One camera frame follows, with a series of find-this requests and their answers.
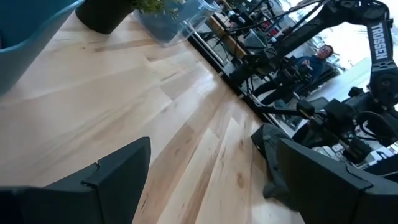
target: person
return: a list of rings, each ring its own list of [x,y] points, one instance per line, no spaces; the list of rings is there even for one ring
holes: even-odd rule
[[[296,65],[309,65],[312,68],[310,75],[312,76],[312,81],[309,84],[315,83],[321,76],[323,69],[325,68],[326,59],[334,53],[333,47],[330,45],[322,46],[319,51],[312,56],[300,57],[296,61]],[[253,95],[258,98],[261,94],[266,93],[271,90],[275,90],[270,95],[265,97],[261,103],[263,105],[269,105],[276,100],[288,97],[293,91],[302,88],[305,84],[298,86],[290,85],[283,86],[279,88],[279,85],[283,83],[283,77],[276,76],[273,81],[268,81],[267,83],[259,86],[253,91]]]

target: wooden table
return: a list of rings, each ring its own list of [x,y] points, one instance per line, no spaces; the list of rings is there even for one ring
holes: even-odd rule
[[[259,125],[188,42],[163,49],[129,17],[101,35],[72,15],[0,100],[0,185],[45,186],[150,136],[135,224],[302,223],[261,196]]]

